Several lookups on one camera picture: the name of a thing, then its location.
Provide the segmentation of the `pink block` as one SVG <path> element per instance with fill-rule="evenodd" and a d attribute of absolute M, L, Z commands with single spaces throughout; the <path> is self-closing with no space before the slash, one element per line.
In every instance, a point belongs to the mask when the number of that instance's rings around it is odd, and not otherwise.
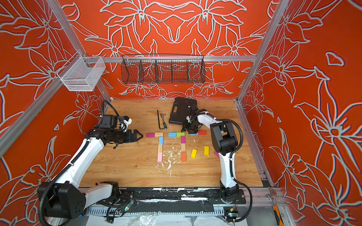
<path fill-rule="evenodd" d="M 158 163 L 161 163 L 162 160 L 163 160 L 163 153 L 158 153 L 158 154 L 157 154 L 157 162 L 158 162 Z"/>

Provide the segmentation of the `green block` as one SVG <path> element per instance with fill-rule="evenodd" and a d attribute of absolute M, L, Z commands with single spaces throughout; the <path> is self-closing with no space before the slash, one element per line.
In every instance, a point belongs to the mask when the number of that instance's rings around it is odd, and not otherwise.
<path fill-rule="evenodd" d="M 185 133 L 184 132 L 177 132 L 176 136 L 177 137 L 182 137 L 182 136 L 185 136 Z"/>

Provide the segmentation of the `black plastic tool case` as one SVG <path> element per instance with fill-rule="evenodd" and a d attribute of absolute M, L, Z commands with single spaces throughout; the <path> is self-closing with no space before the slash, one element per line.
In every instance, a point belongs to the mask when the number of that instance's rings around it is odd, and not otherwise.
<path fill-rule="evenodd" d="M 170 113 L 169 123 L 174 125 L 183 125 L 186 121 L 186 117 L 196 109 L 196 99 L 176 97 Z"/>

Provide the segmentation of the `yellow block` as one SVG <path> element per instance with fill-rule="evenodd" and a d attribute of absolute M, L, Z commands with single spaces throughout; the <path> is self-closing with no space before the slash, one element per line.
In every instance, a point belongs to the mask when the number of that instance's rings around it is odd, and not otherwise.
<path fill-rule="evenodd" d="M 195 159 L 197 155 L 197 149 L 193 149 L 191 152 L 191 158 Z"/>
<path fill-rule="evenodd" d="M 204 146 L 204 156 L 209 156 L 209 146 Z"/>

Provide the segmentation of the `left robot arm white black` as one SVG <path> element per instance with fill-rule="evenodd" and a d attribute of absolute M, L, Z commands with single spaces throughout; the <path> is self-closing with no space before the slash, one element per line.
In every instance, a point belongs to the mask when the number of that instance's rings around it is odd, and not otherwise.
<path fill-rule="evenodd" d="M 65 226 L 98 202 L 119 210 L 131 201 L 130 195 L 120 192 L 117 182 L 104 181 L 90 188 L 80 188 L 86 171 L 107 144 L 118 147 L 143 138 L 138 130 L 128 128 L 131 123 L 131 118 L 120 116 L 118 112 L 113 115 L 101 114 L 99 123 L 84 133 L 81 146 L 66 166 L 51 181 L 41 183 L 37 189 L 41 225 L 50 225 L 47 218 L 51 217 L 62 219 Z"/>

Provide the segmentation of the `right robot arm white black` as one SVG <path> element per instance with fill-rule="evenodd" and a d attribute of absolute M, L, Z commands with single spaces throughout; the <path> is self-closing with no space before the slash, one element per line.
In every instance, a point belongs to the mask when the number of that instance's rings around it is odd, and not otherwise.
<path fill-rule="evenodd" d="M 232 202 L 239 195 L 239 187 L 243 186 L 250 195 L 249 207 L 242 217 L 228 213 L 224 220 L 228 223 L 241 222 L 250 214 L 253 206 L 251 189 L 236 178 L 235 154 L 242 147 L 244 138 L 241 127 L 233 120 L 219 119 L 205 109 L 196 105 L 188 105 L 188 114 L 183 122 L 182 131 L 197 133 L 205 125 L 210 129 L 214 150 L 218 153 L 221 165 L 220 195 L 223 201 Z"/>

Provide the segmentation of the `natural wood block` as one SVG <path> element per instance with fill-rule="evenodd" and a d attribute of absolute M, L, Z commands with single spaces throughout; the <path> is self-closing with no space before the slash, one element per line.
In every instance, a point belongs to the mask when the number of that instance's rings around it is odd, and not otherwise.
<path fill-rule="evenodd" d="M 157 153 L 158 154 L 163 154 L 163 145 L 162 144 L 158 145 Z"/>
<path fill-rule="evenodd" d="M 162 137 L 164 135 L 163 132 L 157 132 L 155 133 L 155 137 Z"/>
<path fill-rule="evenodd" d="M 181 143 L 181 151 L 186 152 L 186 144 L 185 143 Z"/>

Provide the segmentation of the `orange block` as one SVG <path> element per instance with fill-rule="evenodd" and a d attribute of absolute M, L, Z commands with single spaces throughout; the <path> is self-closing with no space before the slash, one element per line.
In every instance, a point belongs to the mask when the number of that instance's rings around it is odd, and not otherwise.
<path fill-rule="evenodd" d="M 182 152 L 182 162 L 187 162 L 187 153 Z"/>

